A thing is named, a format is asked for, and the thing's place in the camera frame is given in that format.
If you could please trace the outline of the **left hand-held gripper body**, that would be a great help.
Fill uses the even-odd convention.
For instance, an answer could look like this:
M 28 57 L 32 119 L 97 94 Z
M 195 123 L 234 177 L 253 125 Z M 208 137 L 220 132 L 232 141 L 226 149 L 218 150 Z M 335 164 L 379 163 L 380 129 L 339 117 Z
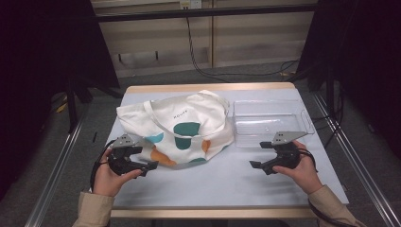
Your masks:
M 134 169 L 131 155 L 128 154 L 128 147 L 137 147 L 136 143 L 127 135 L 117 137 L 110 144 L 112 150 L 108 155 L 110 169 L 117 175 L 123 175 Z

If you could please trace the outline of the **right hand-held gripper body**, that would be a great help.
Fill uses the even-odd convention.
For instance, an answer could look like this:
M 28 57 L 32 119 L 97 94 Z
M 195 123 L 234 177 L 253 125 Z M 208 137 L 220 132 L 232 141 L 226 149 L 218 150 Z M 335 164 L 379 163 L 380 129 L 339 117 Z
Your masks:
M 305 131 L 278 131 L 271 142 L 277 153 L 274 165 L 295 168 L 300 163 L 300 151 L 294 141 L 304 136 Z

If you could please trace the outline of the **white tote bag colourful spots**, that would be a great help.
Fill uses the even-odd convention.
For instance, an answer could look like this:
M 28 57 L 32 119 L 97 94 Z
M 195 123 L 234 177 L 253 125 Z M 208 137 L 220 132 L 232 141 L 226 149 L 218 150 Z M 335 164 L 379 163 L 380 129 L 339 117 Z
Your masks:
M 124 132 L 141 138 L 140 156 L 164 166 L 206 162 L 234 142 L 230 103 L 203 90 L 121 106 L 117 118 Z

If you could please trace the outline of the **person's left hand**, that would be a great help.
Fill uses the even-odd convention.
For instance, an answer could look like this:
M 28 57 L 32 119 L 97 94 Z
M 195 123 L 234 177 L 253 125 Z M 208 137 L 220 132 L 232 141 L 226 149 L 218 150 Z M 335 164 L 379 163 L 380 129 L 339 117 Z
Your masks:
M 142 174 L 140 169 L 135 169 L 123 175 L 115 174 L 109 166 L 108 155 L 111 149 L 107 148 L 101 156 L 99 166 L 96 171 L 92 192 L 97 195 L 115 197 L 124 183 L 135 179 Z

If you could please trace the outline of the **person's right hand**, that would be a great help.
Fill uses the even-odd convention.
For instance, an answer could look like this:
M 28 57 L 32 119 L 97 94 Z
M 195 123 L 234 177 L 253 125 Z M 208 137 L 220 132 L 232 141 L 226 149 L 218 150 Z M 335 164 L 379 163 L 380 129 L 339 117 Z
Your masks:
M 272 169 L 290 177 L 307 195 L 323 187 L 312 159 L 305 154 L 300 155 L 300 163 L 293 169 L 284 166 L 274 166 Z

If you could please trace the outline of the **clear plastic container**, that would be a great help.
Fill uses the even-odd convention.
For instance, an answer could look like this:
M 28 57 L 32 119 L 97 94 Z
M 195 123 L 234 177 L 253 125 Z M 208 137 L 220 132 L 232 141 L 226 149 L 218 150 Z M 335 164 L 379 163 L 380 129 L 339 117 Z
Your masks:
M 258 148 L 278 131 L 315 132 L 301 100 L 239 100 L 234 102 L 235 145 Z

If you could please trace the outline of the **pale blue table mat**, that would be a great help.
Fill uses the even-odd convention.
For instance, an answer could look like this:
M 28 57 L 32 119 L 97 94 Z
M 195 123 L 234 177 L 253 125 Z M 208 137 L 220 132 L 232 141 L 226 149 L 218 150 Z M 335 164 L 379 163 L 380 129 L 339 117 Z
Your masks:
M 235 100 L 298 101 L 303 118 L 310 117 L 295 88 L 265 90 L 216 90 L 219 96 Z M 122 104 L 133 104 L 162 97 L 189 95 L 191 92 L 127 93 Z M 349 201 L 338 176 L 314 133 L 300 139 L 317 161 L 318 175 L 343 204 Z M 180 167 L 158 166 L 147 177 L 126 183 L 114 202 L 114 209 L 220 209 L 256 207 L 305 207 L 307 196 L 297 184 L 282 174 L 267 176 L 251 167 L 249 160 L 267 160 L 273 151 L 238 148 L 230 145 L 205 164 Z

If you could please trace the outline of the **black metal stand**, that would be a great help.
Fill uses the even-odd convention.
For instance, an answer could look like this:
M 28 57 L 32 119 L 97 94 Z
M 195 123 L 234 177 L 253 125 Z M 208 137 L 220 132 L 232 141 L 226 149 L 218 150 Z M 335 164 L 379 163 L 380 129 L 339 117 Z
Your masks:
M 74 81 L 71 78 L 67 79 L 65 93 L 67 96 L 67 106 L 69 114 L 69 133 L 72 133 L 78 124 L 76 97 L 74 92 Z
M 327 75 L 326 75 L 326 105 L 329 116 L 334 118 L 335 117 L 334 76 L 333 76 L 333 69 L 331 66 L 327 68 Z

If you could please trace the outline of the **dark curtain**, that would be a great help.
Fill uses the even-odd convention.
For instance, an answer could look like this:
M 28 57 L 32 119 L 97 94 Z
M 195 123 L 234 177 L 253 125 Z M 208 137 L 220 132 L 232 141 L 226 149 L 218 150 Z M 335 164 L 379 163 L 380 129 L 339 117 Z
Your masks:
M 24 171 L 53 95 L 119 82 L 91 0 L 0 0 L 0 201 Z
M 318 0 L 297 73 L 339 81 L 401 159 L 401 0 Z

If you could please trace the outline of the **black horizontal bar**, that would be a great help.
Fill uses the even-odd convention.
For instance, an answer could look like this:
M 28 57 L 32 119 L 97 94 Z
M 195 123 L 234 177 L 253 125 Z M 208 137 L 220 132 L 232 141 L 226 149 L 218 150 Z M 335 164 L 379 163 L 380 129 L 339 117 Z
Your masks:
M 217 9 L 177 9 L 167 11 L 150 11 L 135 13 L 109 13 L 98 14 L 94 20 L 99 23 L 143 21 L 177 18 L 197 18 L 210 16 L 234 16 L 248 14 L 272 14 L 314 11 L 318 4 L 279 5 L 246 8 L 217 8 Z

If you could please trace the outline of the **silver metal rail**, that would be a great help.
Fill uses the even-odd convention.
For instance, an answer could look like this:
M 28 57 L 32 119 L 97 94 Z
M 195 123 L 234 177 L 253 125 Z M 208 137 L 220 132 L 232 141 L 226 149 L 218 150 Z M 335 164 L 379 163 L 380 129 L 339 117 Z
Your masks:
M 44 186 L 44 189 L 42 190 L 40 197 L 36 201 L 33 210 L 26 221 L 25 227 L 41 227 L 50 202 L 54 197 L 61 174 L 65 169 L 69 156 L 78 139 L 83 120 L 84 116 L 78 120 L 72 131 L 68 134 L 58 160 L 52 169 L 52 172 Z
M 323 97 L 316 93 L 313 94 L 313 97 L 323 115 L 323 119 L 325 120 L 328 129 L 331 130 L 331 138 L 336 140 L 340 145 L 342 152 L 352 166 L 365 191 L 369 195 L 370 200 L 373 202 L 376 211 L 384 220 L 386 226 L 401 227 L 401 218 L 395 214 L 391 203 L 385 197 L 382 190 L 378 187 L 368 169 L 359 158 L 357 151 L 351 144 L 346 133 L 342 130 L 338 121 L 329 116 L 327 105 Z

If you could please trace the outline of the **white wall outlet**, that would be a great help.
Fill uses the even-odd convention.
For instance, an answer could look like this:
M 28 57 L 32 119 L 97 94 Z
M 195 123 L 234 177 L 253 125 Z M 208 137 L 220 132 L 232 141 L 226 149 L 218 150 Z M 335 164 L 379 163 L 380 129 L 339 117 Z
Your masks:
M 201 0 L 180 0 L 180 8 L 181 9 L 201 9 L 202 1 Z

